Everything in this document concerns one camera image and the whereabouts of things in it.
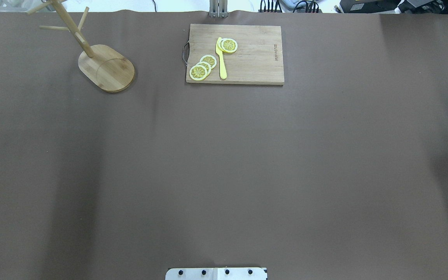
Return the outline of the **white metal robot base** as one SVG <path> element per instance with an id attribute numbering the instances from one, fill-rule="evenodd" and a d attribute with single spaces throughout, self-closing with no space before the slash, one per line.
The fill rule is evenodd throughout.
<path id="1" fill-rule="evenodd" d="M 166 280 L 267 280 L 266 268 L 216 267 L 172 268 L 167 270 Z"/>

